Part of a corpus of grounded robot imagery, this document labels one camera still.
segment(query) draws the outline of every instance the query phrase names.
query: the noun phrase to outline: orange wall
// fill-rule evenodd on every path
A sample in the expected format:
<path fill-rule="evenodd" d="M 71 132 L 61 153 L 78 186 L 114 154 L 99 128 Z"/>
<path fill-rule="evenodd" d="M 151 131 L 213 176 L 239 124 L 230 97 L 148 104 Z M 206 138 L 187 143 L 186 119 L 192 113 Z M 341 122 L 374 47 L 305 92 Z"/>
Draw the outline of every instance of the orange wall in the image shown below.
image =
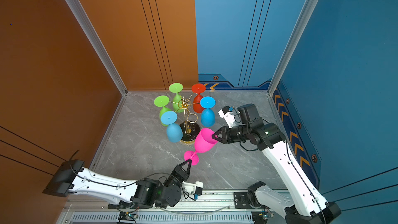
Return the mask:
<path fill-rule="evenodd" d="M 0 0 L 0 12 L 0 126 L 64 159 L 80 149 L 89 166 L 120 92 L 65 0 Z M 0 140 L 62 162 L 1 128 Z M 42 194 L 51 175 L 3 156 L 52 174 L 57 167 L 4 142 L 1 222 L 55 222 L 66 199 Z"/>
<path fill-rule="evenodd" d="M 128 90 L 198 81 L 195 0 L 80 0 Z"/>

